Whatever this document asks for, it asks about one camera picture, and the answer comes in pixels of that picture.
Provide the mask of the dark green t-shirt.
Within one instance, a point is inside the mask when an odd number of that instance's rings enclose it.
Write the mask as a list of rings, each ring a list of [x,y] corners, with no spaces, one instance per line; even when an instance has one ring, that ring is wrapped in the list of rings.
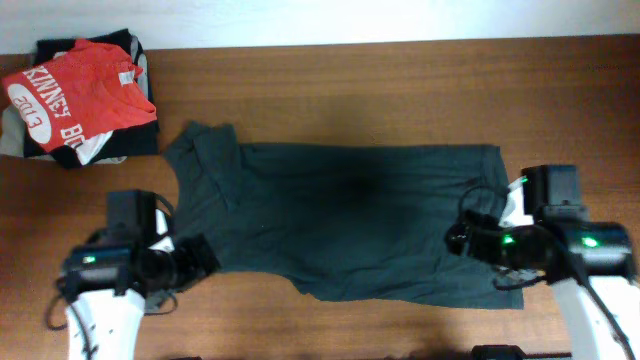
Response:
[[[494,287],[488,264],[445,243],[460,205],[502,215],[495,145],[242,143],[230,125],[192,123],[164,156],[177,235],[203,237],[221,273],[278,275],[321,301],[524,306],[521,291]]]

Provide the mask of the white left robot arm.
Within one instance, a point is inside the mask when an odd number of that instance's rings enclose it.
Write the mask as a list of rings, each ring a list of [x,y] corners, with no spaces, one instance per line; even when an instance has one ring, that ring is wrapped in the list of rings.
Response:
[[[111,192],[107,222],[71,250],[56,288],[71,359],[131,359],[141,322],[220,268],[204,236],[178,238],[174,208],[144,190]]]

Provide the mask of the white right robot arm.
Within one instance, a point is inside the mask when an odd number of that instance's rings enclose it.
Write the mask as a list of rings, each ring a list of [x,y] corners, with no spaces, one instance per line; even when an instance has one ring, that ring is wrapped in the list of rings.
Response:
[[[616,222],[593,222],[574,165],[524,168],[506,189],[492,189],[501,218],[458,203],[448,250],[489,265],[498,291],[543,283],[566,323],[568,359],[639,356],[639,271],[632,240]]]

